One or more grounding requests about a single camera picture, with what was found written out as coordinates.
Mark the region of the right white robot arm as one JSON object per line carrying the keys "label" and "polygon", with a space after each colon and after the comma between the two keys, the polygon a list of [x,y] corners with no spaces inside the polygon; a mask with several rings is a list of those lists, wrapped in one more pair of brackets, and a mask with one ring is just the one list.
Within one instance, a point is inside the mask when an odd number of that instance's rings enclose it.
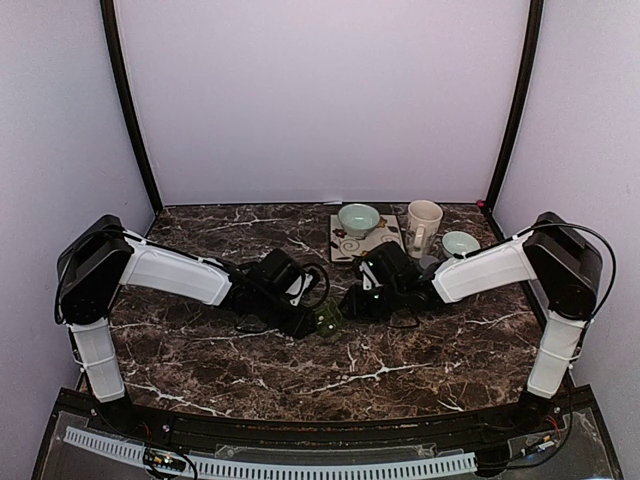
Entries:
{"label": "right white robot arm", "polygon": [[602,234],[545,212],[493,245],[427,265],[394,243],[381,244],[355,260],[358,279],[339,309],[348,319],[380,322],[397,311],[422,314],[512,284],[538,287],[545,322],[525,387],[530,396],[510,413],[511,426],[530,434],[547,420],[545,399],[558,392],[611,294],[611,286],[601,284],[605,265],[617,274],[615,252]]}

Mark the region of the green weekly pill organizer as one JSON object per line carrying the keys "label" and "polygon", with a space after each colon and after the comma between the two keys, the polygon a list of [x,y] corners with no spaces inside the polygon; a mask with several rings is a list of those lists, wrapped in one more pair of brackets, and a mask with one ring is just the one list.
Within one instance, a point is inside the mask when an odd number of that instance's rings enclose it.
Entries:
{"label": "green weekly pill organizer", "polygon": [[317,333],[323,338],[336,334],[343,322],[343,315],[339,303],[333,299],[327,299],[315,310],[315,324]]}

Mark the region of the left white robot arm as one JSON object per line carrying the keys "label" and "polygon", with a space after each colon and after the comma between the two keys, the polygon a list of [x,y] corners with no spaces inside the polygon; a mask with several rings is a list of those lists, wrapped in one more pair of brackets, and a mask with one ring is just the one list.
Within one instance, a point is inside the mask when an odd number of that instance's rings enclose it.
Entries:
{"label": "left white robot arm", "polygon": [[114,299],[123,287],[185,297],[254,316],[271,329],[301,339],[315,330],[314,305],[304,299],[329,283],[322,267],[301,265],[281,249],[258,262],[235,265],[160,245],[104,215],[72,242],[57,261],[54,320],[66,326],[76,360],[88,377],[101,417],[120,436],[141,427],[140,412],[124,398],[126,387],[109,329]]}

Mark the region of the large grey-capped pill bottle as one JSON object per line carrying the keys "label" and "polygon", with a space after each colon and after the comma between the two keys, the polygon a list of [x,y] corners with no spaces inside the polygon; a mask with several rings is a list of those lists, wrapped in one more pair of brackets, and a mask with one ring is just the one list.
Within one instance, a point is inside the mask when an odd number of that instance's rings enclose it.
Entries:
{"label": "large grey-capped pill bottle", "polygon": [[422,275],[431,276],[439,268],[442,261],[433,255],[425,255],[418,261],[418,268]]}

